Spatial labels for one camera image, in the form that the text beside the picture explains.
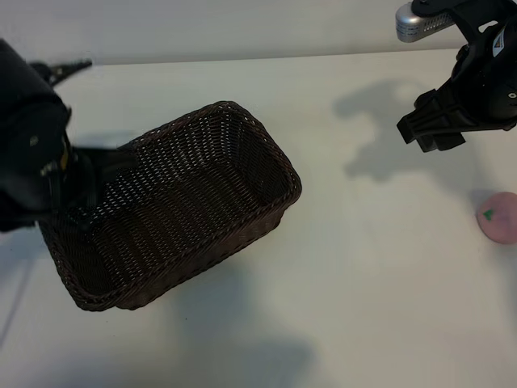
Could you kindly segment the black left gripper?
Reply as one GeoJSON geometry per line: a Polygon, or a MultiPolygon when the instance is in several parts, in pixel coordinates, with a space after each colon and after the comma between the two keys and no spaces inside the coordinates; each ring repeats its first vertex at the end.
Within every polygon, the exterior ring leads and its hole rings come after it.
{"type": "MultiPolygon", "coordinates": [[[[137,166],[137,157],[120,149],[52,147],[52,211],[63,213],[74,207],[95,207],[104,186],[121,171],[137,166]]],[[[92,225],[92,212],[71,209],[67,218],[81,231],[92,225]]]]}

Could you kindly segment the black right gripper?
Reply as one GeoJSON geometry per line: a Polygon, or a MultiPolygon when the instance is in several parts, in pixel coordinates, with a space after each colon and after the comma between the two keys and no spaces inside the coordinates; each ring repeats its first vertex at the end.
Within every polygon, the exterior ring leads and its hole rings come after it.
{"type": "Polygon", "coordinates": [[[516,126],[516,47],[497,56],[488,48],[476,59],[469,58],[471,52],[463,46],[451,77],[420,95],[414,110],[399,120],[405,143],[416,141],[424,153],[451,150],[465,143],[466,132],[516,126]]]}

